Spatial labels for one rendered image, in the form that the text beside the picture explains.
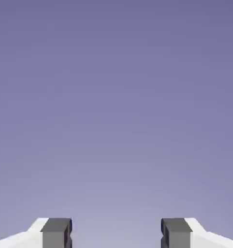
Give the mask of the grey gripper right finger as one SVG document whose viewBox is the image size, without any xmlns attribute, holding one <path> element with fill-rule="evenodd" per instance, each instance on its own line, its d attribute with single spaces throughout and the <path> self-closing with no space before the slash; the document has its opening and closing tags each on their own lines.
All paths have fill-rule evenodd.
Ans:
<svg viewBox="0 0 233 248">
<path fill-rule="evenodd" d="M 160 248 L 233 248 L 233 240 L 208 232 L 192 217 L 162 218 Z"/>
</svg>

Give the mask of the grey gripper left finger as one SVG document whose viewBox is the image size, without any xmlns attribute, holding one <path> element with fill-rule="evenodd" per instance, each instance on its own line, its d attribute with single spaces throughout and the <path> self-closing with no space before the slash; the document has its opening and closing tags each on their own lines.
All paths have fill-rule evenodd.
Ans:
<svg viewBox="0 0 233 248">
<path fill-rule="evenodd" d="M 38 218 L 27 231 L 0 240 L 0 248 L 73 248 L 71 218 Z"/>
</svg>

